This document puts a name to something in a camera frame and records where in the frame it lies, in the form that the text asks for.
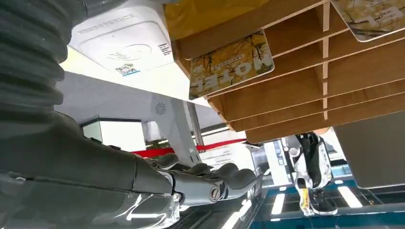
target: white wall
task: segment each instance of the white wall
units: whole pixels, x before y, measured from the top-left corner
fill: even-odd
[[[118,146],[124,151],[145,150],[145,138],[142,123],[100,122],[104,145]]]

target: yellow paper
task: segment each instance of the yellow paper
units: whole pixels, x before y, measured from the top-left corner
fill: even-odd
[[[332,3],[361,42],[405,28],[405,0],[333,0]]]
[[[191,63],[190,99],[253,79],[274,69],[263,31],[256,32]]]
[[[170,38],[177,40],[206,30],[246,12],[268,0],[180,0],[165,6]]]

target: corrugated black hose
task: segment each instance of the corrugated black hose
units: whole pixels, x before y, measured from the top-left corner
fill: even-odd
[[[31,179],[170,193],[143,159],[84,138],[55,88],[72,28],[124,0],[0,0],[0,170]]]

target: ceiling light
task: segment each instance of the ceiling light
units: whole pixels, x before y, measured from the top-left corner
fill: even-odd
[[[277,194],[276,199],[274,200],[273,209],[271,209],[272,215],[278,215],[281,213],[284,205],[284,198],[286,195],[284,193]]]
[[[163,140],[163,141],[158,142],[158,144],[163,144],[163,143],[166,143],[166,142],[169,142],[169,141],[168,140]]]
[[[232,213],[232,215],[229,217],[229,219],[226,221],[226,223],[222,226],[222,229],[232,229],[239,218],[243,217],[246,212],[250,209],[252,206],[252,201],[244,199],[242,201],[242,207],[239,211]]]
[[[245,214],[246,214],[246,212],[250,209],[250,207],[252,206],[252,201],[251,200],[248,200],[248,201],[246,201],[246,200],[244,200],[243,202],[242,202],[242,207],[241,207],[241,209],[239,210],[239,217],[242,217],[242,216],[244,216]]]
[[[222,127],[222,128],[218,128],[218,129],[215,129],[215,130],[207,131],[207,132],[202,133],[201,135],[206,136],[206,135],[210,135],[210,134],[225,131],[225,130],[229,130],[229,127]]]
[[[222,229],[232,229],[234,228],[235,224],[239,220],[239,212],[234,212],[226,221],[226,223],[222,226]]]
[[[352,191],[347,186],[338,187],[339,192],[343,196],[346,203],[351,208],[361,208],[363,205],[357,199],[357,197],[352,193]]]

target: gray panel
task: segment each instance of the gray panel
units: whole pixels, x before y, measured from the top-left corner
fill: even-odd
[[[359,187],[405,184],[405,112],[334,129]]]
[[[94,119],[97,115],[142,121],[152,118],[151,92],[70,72],[65,73],[65,80],[59,82],[57,88],[64,94],[64,103],[55,106],[55,109],[78,123]],[[222,123],[213,109],[196,105],[196,110],[201,128]],[[192,130],[188,114],[187,119]]]

